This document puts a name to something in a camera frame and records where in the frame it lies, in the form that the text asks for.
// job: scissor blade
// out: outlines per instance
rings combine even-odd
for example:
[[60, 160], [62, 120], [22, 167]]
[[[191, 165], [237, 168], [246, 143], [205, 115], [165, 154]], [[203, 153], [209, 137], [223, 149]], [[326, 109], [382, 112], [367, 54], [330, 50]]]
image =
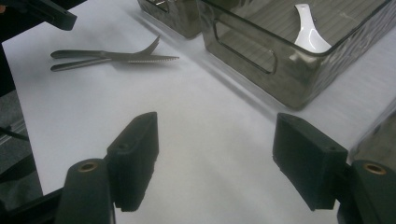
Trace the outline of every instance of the scissor blade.
[[138, 57], [131, 57], [126, 63], [162, 63], [178, 59], [175, 56], [162, 55], [139, 55]]
[[139, 54], [151, 54], [152, 51], [157, 48], [158, 44], [160, 43], [160, 36], [157, 36], [157, 38], [146, 48], [143, 49], [142, 51], [138, 52]]

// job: stainless steel tray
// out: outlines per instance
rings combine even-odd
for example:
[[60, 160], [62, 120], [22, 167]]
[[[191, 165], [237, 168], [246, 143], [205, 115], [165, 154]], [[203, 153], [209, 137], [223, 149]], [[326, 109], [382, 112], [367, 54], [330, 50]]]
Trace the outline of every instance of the stainless steel tray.
[[[389, 0], [198, 0], [205, 46], [282, 104], [301, 109], [396, 23]], [[332, 47], [312, 53], [294, 44], [309, 4]]]
[[137, 0], [139, 6], [186, 38], [201, 32], [195, 0]]

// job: scissor handle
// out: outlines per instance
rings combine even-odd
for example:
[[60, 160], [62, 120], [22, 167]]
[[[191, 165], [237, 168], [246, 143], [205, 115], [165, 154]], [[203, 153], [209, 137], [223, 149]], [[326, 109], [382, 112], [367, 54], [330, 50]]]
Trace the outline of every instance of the scissor handle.
[[111, 59], [109, 59], [109, 58], [102, 58], [102, 59], [90, 59], [90, 60], [74, 62], [74, 63], [61, 63], [61, 64], [53, 65], [50, 68], [50, 70], [52, 72], [59, 72], [59, 71], [63, 71], [63, 70], [73, 69], [73, 68], [90, 66], [90, 65], [94, 65], [94, 64], [98, 64], [98, 63], [107, 63], [110, 61], [111, 61]]
[[100, 57], [105, 58], [107, 52], [103, 50], [61, 49], [51, 53], [54, 59], [75, 57]]

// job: surgical scissors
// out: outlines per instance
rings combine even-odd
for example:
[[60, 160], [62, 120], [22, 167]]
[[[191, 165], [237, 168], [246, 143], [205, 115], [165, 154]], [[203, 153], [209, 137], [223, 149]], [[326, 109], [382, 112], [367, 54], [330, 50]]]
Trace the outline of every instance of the surgical scissors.
[[60, 63], [55, 64], [51, 67], [51, 71], [58, 72], [73, 68], [80, 68], [84, 66], [90, 66], [99, 63], [108, 62], [119, 62], [119, 63], [160, 63], [178, 59], [174, 56], [162, 56], [162, 55], [152, 55], [152, 51], [157, 48], [160, 42], [160, 37], [158, 36], [154, 42], [146, 49], [139, 51], [137, 53], [117, 53], [117, 52], [107, 52], [103, 50], [79, 50], [79, 49], [63, 49], [57, 50], [51, 53], [51, 57], [54, 59], [60, 58], [74, 58], [74, 57], [95, 57], [96, 59], [89, 59], [73, 63]]

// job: tray handle cutout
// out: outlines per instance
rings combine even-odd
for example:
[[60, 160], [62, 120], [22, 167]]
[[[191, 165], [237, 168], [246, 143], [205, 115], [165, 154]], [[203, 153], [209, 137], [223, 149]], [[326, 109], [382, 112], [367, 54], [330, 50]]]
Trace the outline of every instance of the tray handle cutout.
[[224, 48], [262, 70], [265, 74], [272, 75], [276, 72], [277, 57], [273, 50], [220, 20], [214, 20], [213, 27], [217, 41]]

